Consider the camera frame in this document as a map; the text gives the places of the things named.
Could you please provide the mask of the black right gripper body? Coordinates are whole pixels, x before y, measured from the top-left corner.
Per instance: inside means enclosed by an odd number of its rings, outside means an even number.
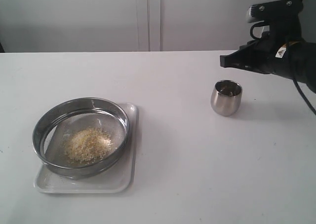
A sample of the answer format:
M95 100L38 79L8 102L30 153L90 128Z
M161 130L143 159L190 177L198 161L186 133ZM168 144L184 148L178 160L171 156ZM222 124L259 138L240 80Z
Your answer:
M286 57L291 45L303 41L298 14L303 10L300 0L293 0L291 13L272 20L253 23L250 35L253 41L247 45L253 45L253 68L239 68L241 70L260 74L275 74L282 77L305 79L304 69L297 69L291 65Z

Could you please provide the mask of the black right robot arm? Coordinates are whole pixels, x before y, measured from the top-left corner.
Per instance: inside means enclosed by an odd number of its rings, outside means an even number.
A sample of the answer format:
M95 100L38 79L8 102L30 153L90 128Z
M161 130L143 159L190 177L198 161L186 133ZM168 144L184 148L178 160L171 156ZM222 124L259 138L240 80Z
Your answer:
M302 37L299 13L300 0L273 0L253 4L247 11L247 21L256 27L267 26L268 31L242 49L239 66L261 74L275 74L305 83L316 90L316 45Z

